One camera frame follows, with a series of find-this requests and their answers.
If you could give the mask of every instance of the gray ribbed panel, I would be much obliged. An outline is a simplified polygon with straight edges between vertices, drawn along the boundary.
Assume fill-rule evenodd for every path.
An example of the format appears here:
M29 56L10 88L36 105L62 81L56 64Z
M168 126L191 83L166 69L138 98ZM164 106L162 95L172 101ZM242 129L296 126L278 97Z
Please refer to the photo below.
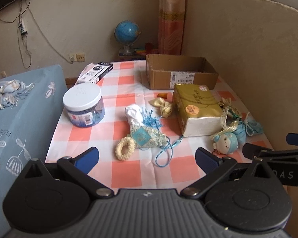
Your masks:
M239 234L211 219L200 202L178 196L176 190L120 190L98 200L77 224L53 234L10 231L5 238L290 238L279 230L270 234Z

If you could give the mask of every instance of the curtain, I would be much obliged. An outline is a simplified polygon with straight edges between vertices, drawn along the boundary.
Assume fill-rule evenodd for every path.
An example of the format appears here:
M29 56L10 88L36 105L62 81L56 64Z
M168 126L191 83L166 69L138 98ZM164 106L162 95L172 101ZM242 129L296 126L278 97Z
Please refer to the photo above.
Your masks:
M186 0L159 0L158 52L181 53Z

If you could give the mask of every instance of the metal bolt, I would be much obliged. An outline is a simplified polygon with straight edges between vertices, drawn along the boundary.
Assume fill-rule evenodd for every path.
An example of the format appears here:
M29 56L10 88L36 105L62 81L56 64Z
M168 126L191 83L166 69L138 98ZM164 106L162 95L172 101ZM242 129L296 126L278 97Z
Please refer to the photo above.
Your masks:
M187 196L195 196L200 192L197 188L187 187L183 189L183 193Z
M107 197L111 194L111 190L108 188L99 188L98 190L96 190L96 194L98 196Z

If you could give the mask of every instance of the teal diamond patch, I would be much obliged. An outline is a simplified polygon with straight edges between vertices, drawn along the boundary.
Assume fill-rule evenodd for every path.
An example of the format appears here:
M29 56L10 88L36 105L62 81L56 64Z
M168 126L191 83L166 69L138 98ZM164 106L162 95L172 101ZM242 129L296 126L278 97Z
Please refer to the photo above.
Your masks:
M132 134L132 138L137 144L143 146L151 139L151 136L143 127L140 127Z

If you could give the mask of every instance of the blue bedsheet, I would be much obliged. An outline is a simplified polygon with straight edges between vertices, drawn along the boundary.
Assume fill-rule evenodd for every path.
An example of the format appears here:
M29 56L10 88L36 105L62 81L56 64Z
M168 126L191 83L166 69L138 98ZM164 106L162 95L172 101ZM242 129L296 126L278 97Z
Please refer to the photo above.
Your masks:
M51 66L13 75L34 88L15 108L0 110L0 237L9 231L2 201L30 158L43 162L63 110L67 91L61 66Z

